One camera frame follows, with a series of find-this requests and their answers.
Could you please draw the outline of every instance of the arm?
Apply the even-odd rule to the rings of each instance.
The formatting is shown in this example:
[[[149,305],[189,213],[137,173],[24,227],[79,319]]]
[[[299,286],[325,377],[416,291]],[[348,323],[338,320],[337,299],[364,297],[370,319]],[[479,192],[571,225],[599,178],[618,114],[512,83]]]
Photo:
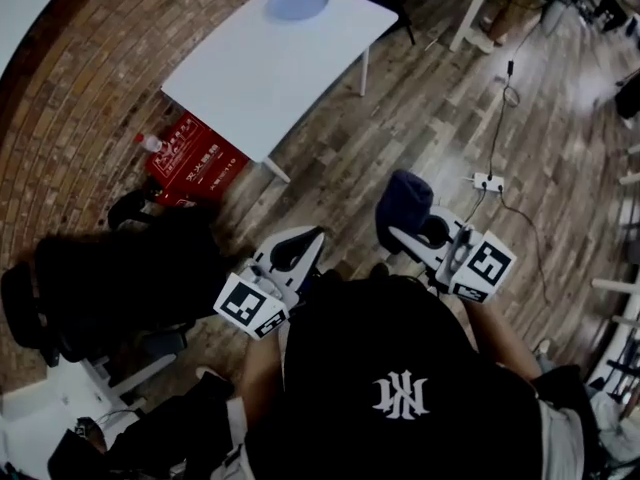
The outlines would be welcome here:
[[[242,397],[249,429],[273,408],[282,391],[278,333],[272,332],[261,341],[249,340],[237,390],[237,395]]]
[[[542,375],[536,358],[509,325],[504,315],[490,306],[463,300],[481,354],[501,363],[527,381]]]

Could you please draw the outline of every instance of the wire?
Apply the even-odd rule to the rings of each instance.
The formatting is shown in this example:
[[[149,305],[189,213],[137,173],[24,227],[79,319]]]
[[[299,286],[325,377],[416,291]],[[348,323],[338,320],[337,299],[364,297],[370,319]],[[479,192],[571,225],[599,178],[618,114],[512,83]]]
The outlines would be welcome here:
[[[464,220],[464,223],[466,224],[467,222],[469,222],[471,220],[471,217],[473,217],[473,215],[476,213],[476,210],[478,209],[478,207],[482,204],[482,201],[484,201],[484,196],[487,194],[487,187],[484,186],[482,189],[482,194],[480,194],[480,197],[478,198],[478,200],[476,201],[476,204],[473,205],[473,209],[471,210],[471,213],[469,214],[469,216]]]
[[[628,74],[627,76],[625,76],[622,80],[618,80],[616,82],[616,85],[618,87],[622,87],[623,85],[625,85],[627,83],[627,81],[629,81],[631,78],[633,78],[634,76],[636,76],[638,73],[640,73],[640,68],[636,69],[633,73]]]
[[[502,90],[502,107],[500,108],[500,117],[498,119],[498,126],[496,126],[496,132],[493,134],[493,139],[491,140],[491,154],[489,155],[489,179],[493,178],[493,155],[496,151],[496,142],[498,142],[498,136],[500,135],[500,128],[502,128],[502,120],[504,119],[504,109],[507,106],[507,89],[509,88],[509,83],[511,82],[511,77],[507,80],[507,85],[505,85]]]
[[[511,77],[513,76],[515,59],[518,56],[518,52],[520,51],[520,48],[522,48],[524,46],[524,43],[526,43],[527,40],[533,35],[533,32],[537,30],[541,22],[542,22],[542,19],[538,20],[538,22],[533,27],[531,27],[531,30],[529,30],[529,32],[527,32],[527,35],[524,36],[524,39],[520,41],[520,44],[516,48],[516,51],[513,53],[513,57],[511,57],[511,60],[507,64],[507,83],[502,89],[502,106],[500,107],[500,117],[498,118],[498,125],[496,126],[496,131],[493,135],[493,139],[491,140],[491,153],[489,155],[489,179],[493,178],[493,156],[496,151],[496,143],[498,142],[498,137],[500,136],[500,130],[502,128],[502,121],[504,119],[504,110],[507,107],[507,105],[509,105],[511,108],[516,108],[518,105],[520,105],[520,94],[518,94],[518,91],[516,91],[513,87],[511,87]],[[511,104],[509,103],[509,100],[507,98],[507,91],[509,90],[511,90],[513,93],[513,103]]]
[[[104,414],[103,416],[101,416],[100,418],[98,418],[98,421],[96,421],[96,425],[100,426],[100,425],[104,425],[105,423],[107,423],[113,416],[115,416],[116,414],[120,414],[123,412],[136,412],[134,410],[131,409],[120,409],[117,411],[112,411],[112,412],[108,412],[107,414]]]
[[[520,41],[520,44],[516,48],[516,51],[513,53],[513,57],[511,57],[511,62],[514,62],[516,60],[516,57],[518,56],[518,52],[520,51],[520,48],[524,46],[524,43],[527,42],[527,39],[529,39],[533,35],[533,32],[536,31],[541,24],[542,24],[542,17],[540,17],[538,22],[533,27],[531,27],[531,30],[527,32],[527,35],[524,36],[524,39]]]
[[[542,279],[542,295],[544,297],[544,301],[546,302],[547,305],[550,305],[551,302],[549,302],[549,297],[547,296],[547,280],[544,277],[544,271],[542,270],[542,253],[540,251],[540,237],[538,236],[538,228],[536,228],[536,225],[533,223],[533,221],[531,220],[531,218],[524,212],[521,212],[520,210],[518,210],[517,208],[513,208],[512,206],[509,206],[505,200],[504,200],[504,194],[502,192],[502,186],[499,187],[500,188],[500,202],[502,203],[502,206],[504,206],[507,210],[517,213],[518,215],[522,216],[522,218],[524,218],[524,220],[527,221],[527,224],[529,224],[529,226],[531,227],[531,229],[533,229],[534,233],[535,233],[535,237],[536,237],[536,255],[538,257],[538,272],[540,273],[540,278]]]

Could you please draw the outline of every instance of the red box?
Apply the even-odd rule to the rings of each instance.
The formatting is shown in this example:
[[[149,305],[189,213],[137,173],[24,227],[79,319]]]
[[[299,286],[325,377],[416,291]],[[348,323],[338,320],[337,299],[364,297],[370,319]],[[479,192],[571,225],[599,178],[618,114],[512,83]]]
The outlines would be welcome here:
[[[248,162],[247,156],[185,112],[163,141],[162,150],[149,157],[147,171],[162,186],[165,204],[182,206],[184,202],[175,201],[220,201]]]

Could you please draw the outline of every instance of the power strip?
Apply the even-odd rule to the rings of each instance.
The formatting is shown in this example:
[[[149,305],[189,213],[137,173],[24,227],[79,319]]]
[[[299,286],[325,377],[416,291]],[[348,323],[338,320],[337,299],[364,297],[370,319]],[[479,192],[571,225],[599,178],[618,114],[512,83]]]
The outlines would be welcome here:
[[[473,175],[473,186],[478,190],[486,190],[487,192],[500,193],[505,191],[504,178],[492,176],[489,179],[489,175],[482,172],[477,172]]]

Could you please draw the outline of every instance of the plastic bottle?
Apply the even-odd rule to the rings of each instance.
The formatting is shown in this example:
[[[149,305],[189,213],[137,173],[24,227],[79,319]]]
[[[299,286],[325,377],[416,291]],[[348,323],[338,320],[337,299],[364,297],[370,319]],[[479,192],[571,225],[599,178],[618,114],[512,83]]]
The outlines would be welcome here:
[[[151,153],[157,153],[162,149],[163,145],[163,142],[155,135],[145,135],[143,133],[136,135],[135,141],[139,142],[144,149]]]

